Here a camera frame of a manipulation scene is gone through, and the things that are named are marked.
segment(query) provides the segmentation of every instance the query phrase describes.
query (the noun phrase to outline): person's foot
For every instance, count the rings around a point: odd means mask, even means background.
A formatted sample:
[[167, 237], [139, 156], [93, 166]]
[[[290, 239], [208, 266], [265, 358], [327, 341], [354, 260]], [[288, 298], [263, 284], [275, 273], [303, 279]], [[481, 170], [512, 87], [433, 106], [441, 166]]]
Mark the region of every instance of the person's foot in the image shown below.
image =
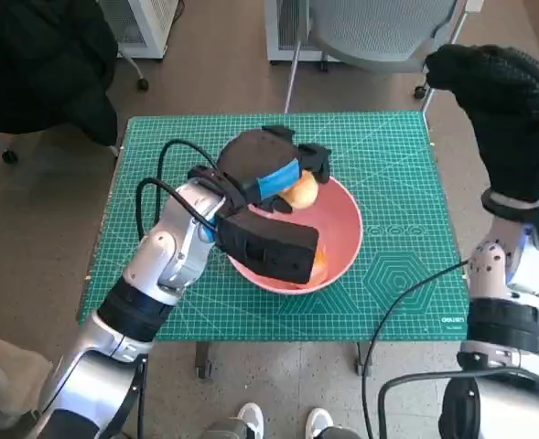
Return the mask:
[[306, 422], [306, 439], [318, 437], [323, 430], [334, 426], [332, 416], [324, 409], [314, 409], [310, 412]]
[[261, 408], [257, 404], [254, 402], [247, 402], [244, 404], [239, 410], [237, 418], [245, 421], [249, 428], [253, 430], [254, 439], [263, 439], [263, 412], [261, 412]]

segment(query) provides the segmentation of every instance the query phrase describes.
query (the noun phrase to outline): gloved hand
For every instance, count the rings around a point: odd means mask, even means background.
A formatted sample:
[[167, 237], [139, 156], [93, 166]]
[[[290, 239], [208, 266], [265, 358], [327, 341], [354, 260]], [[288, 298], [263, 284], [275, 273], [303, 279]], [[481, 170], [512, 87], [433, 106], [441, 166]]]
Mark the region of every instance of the gloved hand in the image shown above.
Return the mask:
[[330, 150], [315, 145], [294, 145], [294, 132], [283, 125], [246, 131], [222, 149], [218, 167], [245, 195], [247, 203], [273, 212], [291, 213], [279, 196], [294, 185], [303, 170], [319, 183], [330, 178]]
[[427, 57], [430, 87], [452, 91], [487, 167], [491, 213], [539, 228], [539, 63], [514, 48], [446, 45]]

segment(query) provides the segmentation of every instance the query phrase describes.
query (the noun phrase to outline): green cutting mat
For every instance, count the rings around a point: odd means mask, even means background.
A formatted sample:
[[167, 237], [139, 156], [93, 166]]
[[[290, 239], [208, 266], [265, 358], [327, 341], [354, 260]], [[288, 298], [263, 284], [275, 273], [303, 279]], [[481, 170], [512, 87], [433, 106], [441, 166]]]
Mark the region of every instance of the green cutting mat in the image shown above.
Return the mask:
[[[204, 275], [186, 292], [158, 334], [164, 340], [363, 340], [406, 287], [458, 261], [436, 162], [420, 112], [249, 114], [135, 117], [124, 150], [82, 298], [82, 318], [97, 307], [131, 259], [137, 244], [135, 186], [154, 176], [159, 151], [185, 138], [213, 155], [235, 135], [264, 124], [296, 131], [297, 143], [332, 150], [332, 175], [361, 207], [361, 253], [341, 280], [314, 294], [291, 297], [245, 281], [214, 250]], [[165, 180], [184, 182], [202, 159], [177, 146]], [[144, 196], [145, 224], [155, 191]], [[466, 334], [462, 272], [421, 288], [383, 331], [388, 340], [450, 340]]]

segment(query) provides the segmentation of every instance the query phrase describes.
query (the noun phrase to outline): chair leg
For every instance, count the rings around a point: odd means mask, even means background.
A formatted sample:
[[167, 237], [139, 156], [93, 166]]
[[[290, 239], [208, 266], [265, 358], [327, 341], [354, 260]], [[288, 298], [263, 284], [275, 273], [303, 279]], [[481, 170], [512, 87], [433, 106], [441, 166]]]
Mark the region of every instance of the chair leg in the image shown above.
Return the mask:
[[[460, 32], [462, 31], [462, 28], [464, 27], [464, 22], [466, 21], [467, 16], [468, 16], [468, 13], [466, 9], [463, 9], [462, 13], [460, 14], [460, 17], [458, 18], [458, 22], [454, 26], [454, 31], [452, 32], [452, 35], [450, 36], [449, 44], [455, 44], [458, 41], [458, 37], [460, 36]], [[424, 98], [424, 102], [422, 103], [422, 113], [424, 115], [426, 115], [427, 113], [427, 109], [430, 106], [430, 103], [432, 101], [432, 98], [434, 97], [435, 92], [436, 91], [432, 88], [430, 88], [427, 91], [426, 97]]]
[[0, 139], [0, 148], [1, 151], [3, 151], [3, 153], [1, 154], [1, 158], [3, 158], [3, 161], [5, 163], [7, 163], [8, 165], [14, 165], [16, 162], [19, 161], [19, 157], [15, 154], [15, 151], [5, 145], [5, 142], [3, 142], [2, 139]]
[[322, 73], [328, 73], [328, 55], [326, 52], [322, 52], [320, 61], [318, 62], [318, 70]]
[[119, 156], [119, 148], [117, 148], [115, 145], [110, 145], [110, 146], [108, 147], [108, 149], [109, 149], [109, 151], [110, 151], [111, 153], [113, 153], [114, 158], [118, 158], [118, 156]]
[[291, 102], [291, 95], [294, 90], [294, 82], [296, 81], [296, 71], [297, 71], [297, 62], [299, 61], [299, 52], [302, 49], [301, 40], [296, 44], [296, 52], [294, 53], [294, 59], [291, 63], [291, 72], [289, 73], [289, 83], [287, 84], [287, 97], [286, 97], [286, 108], [284, 109], [284, 114], [289, 112], [289, 103]]
[[137, 80], [137, 89], [139, 89], [140, 91], [149, 90], [149, 82], [146, 80], [145, 76], [143, 76], [143, 72], [141, 71], [141, 69], [139, 69], [139, 66], [137, 66], [137, 63], [135, 62], [135, 60], [129, 57], [129, 55], [127, 55], [124, 52], [124, 50], [122, 50], [120, 47], [119, 47], [119, 53], [124, 58], [124, 60], [126, 60], [126, 62], [131, 64], [133, 69], [135, 69], [135, 71], [137, 72], [137, 76], [139, 77], [139, 79]]
[[434, 97], [434, 93], [436, 93], [435, 89], [429, 89], [426, 93], [426, 97], [424, 98], [424, 102], [422, 103], [422, 113], [426, 115], [427, 109], [430, 106], [430, 103], [432, 102], [432, 98]]

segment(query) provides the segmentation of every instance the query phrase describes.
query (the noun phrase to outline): chair wheel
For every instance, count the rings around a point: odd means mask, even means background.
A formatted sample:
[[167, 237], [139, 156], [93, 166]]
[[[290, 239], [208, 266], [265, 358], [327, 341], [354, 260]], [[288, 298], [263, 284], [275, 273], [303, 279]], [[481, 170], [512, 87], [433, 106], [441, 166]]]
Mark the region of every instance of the chair wheel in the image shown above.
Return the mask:
[[420, 100], [424, 99], [427, 95], [427, 87], [425, 85], [418, 85], [414, 89], [414, 98]]
[[19, 157], [17, 156], [17, 154], [15, 154], [15, 151], [11, 151], [10, 149], [4, 151], [1, 154], [1, 157], [3, 158], [3, 161], [8, 165], [14, 165], [19, 161]]
[[137, 80], [137, 89], [140, 91], [149, 90], [149, 81], [145, 78], [139, 78], [139, 80]]

